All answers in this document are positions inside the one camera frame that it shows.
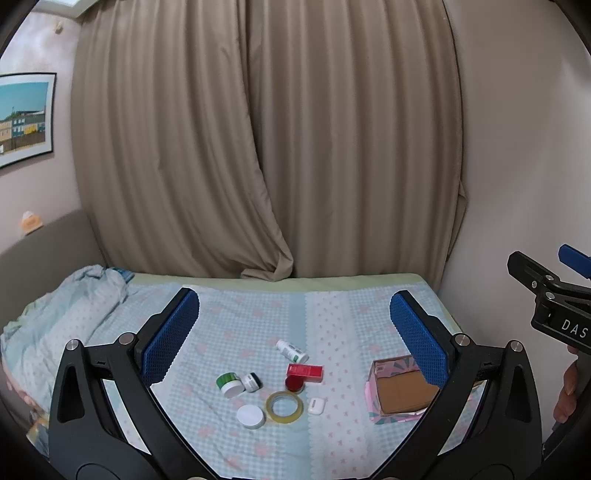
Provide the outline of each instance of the pill bottle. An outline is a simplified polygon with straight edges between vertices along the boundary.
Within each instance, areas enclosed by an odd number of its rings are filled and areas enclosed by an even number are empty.
[[[295,364],[305,364],[308,360],[308,354],[300,350],[298,347],[286,342],[285,340],[279,340],[276,344],[277,349],[281,354],[288,360]]]

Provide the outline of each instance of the headboard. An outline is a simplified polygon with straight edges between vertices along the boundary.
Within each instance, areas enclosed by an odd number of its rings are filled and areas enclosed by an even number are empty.
[[[24,308],[86,265],[106,266],[88,217],[76,210],[0,254],[0,333]]]

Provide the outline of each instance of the tape roll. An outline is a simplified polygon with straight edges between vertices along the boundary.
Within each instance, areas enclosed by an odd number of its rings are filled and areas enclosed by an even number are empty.
[[[297,407],[295,408],[295,412],[292,413],[291,415],[287,415],[285,417],[281,416],[281,415],[277,415],[277,413],[275,413],[273,411],[273,405],[275,404],[275,402],[277,400],[280,400],[282,398],[289,398],[291,400],[294,400],[295,403],[297,404]],[[291,423],[293,421],[296,421],[297,419],[299,419],[301,417],[301,414],[304,413],[304,403],[302,402],[302,400],[294,393],[292,392],[288,392],[288,391],[283,391],[283,392],[275,392],[272,395],[269,396],[269,398],[267,398],[267,402],[265,403],[265,410],[267,411],[267,415],[269,415],[269,418],[273,421],[276,421],[277,423]]]

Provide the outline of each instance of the finger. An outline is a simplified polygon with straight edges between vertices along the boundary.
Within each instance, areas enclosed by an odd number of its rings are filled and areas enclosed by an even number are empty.
[[[563,388],[558,396],[557,406],[567,417],[570,417],[577,408],[577,399],[574,395],[567,395]]]
[[[558,423],[564,423],[569,419],[568,415],[558,405],[554,407],[553,417]]]
[[[566,372],[564,372],[564,390],[567,395],[572,395],[574,393],[578,381],[579,371],[577,370],[576,361],[574,361],[571,366],[566,369]]]

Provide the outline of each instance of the framed picture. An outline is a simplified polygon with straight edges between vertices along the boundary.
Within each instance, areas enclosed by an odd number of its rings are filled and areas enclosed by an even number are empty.
[[[55,73],[0,75],[0,168],[53,152]]]

